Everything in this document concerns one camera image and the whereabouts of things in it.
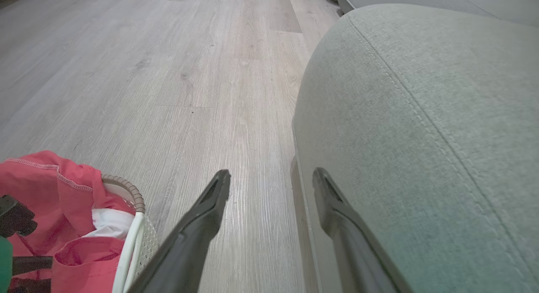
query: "white cloth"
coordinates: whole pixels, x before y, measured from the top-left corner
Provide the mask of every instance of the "white cloth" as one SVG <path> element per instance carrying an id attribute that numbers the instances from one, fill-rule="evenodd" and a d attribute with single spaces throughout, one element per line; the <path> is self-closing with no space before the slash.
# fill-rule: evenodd
<path id="1" fill-rule="evenodd" d="M 115 237 L 124 240 L 135 216 L 115 209 L 92 209 L 96 230 L 83 237 Z"/>

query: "fabric upholstery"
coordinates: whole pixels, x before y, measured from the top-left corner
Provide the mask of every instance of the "fabric upholstery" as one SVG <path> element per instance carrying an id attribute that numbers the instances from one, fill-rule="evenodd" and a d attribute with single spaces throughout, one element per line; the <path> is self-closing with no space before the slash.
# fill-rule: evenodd
<path id="1" fill-rule="evenodd" d="M 339 0 L 343 11 L 380 3 L 410 3 L 539 27 L 539 0 Z"/>
<path id="2" fill-rule="evenodd" d="M 535 27 L 417 5 L 357 9 L 324 36 L 293 121 L 324 292 L 340 288 L 315 167 L 416 292 L 539 291 L 537 44 Z"/>

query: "basket rim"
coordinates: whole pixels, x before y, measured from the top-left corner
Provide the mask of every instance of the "basket rim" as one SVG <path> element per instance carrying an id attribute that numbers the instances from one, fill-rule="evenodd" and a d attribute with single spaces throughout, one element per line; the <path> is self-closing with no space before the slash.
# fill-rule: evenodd
<path id="1" fill-rule="evenodd" d="M 127 190 L 135 201 L 135 211 L 145 213 L 146 205 L 144 204 L 144 199 L 139 192 L 139 189 L 135 187 L 129 180 L 121 178 L 119 176 L 112 176 L 109 174 L 102 174 L 101 179 L 104 184 L 115 184 Z"/>

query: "green object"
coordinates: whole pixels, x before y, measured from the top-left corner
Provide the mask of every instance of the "green object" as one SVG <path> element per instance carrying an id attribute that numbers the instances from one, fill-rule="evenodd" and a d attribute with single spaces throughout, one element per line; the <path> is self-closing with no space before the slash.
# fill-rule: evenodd
<path id="1" fill-rule="evenodd" d="M 0 236 L 0 292 L 8 291 L 13 268 L 13 245 Z"/>

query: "floor plank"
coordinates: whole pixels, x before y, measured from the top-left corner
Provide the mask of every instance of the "floor plank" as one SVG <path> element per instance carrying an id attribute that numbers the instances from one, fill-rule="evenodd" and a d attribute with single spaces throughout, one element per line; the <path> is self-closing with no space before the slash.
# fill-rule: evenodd
<path id="1" fill-rule="evenodd" d="M 0 159 L 127 178 L 164 239 L 232 174 L 200 292 L 313 292 L 291 118 L 325 0 L 19 0 L 0 10 Z"/>

